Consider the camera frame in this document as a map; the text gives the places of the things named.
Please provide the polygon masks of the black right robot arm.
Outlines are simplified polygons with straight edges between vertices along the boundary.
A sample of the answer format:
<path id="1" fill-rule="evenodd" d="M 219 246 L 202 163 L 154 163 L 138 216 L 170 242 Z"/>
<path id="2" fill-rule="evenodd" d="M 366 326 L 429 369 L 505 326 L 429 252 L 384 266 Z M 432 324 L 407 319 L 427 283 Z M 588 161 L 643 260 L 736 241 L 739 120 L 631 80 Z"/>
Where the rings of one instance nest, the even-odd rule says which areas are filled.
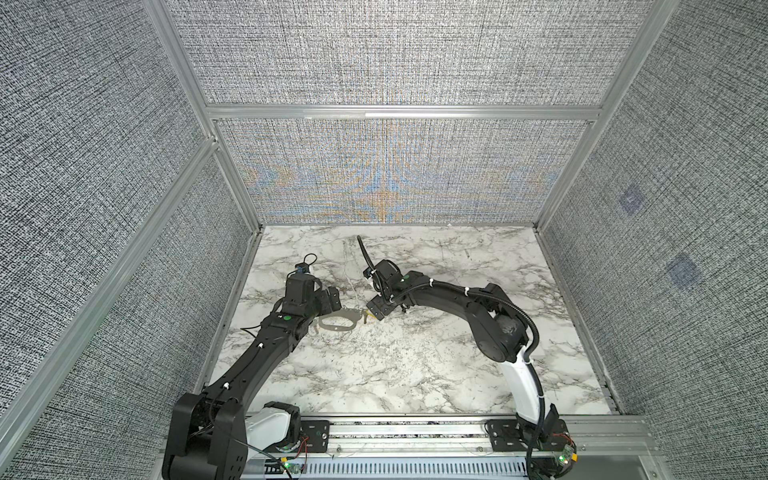
<path id="1" fill-rule="evenodd" d="M 528 476 L 558 479 L 570 472 L 577 447 L 558 427 L 559 413 L 546 403 L 531 360 L 540 341 L 538 328 L 500 286 L 461 287 L 418 271 L 403 273 L 390 260 L 370 263 L 363 275 L 377 292 L 367 308 L 379 320 L 396 309 L 428 307 L 466 321 L 477 348 L 502 367 L 509 383 Z"/>

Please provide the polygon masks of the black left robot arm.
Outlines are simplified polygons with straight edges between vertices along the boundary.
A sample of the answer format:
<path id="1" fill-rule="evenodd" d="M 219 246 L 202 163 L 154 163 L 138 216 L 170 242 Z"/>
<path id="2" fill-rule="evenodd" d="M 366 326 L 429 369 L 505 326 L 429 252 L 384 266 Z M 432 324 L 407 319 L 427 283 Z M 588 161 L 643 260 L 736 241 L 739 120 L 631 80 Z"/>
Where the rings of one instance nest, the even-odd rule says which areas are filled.
<path id="1" fill-rule="evenodd" d="M 164 479 L 238 479 L 248 455 L 290 475 L 283 462 L 247 437 L 245 414 L 312 321 L 341 309 L 339 290 L 310 273 L 286 277 L 285 294 L 263 319 L 251 345 L 214 383 L 174 405 L 161 475 Z"/>

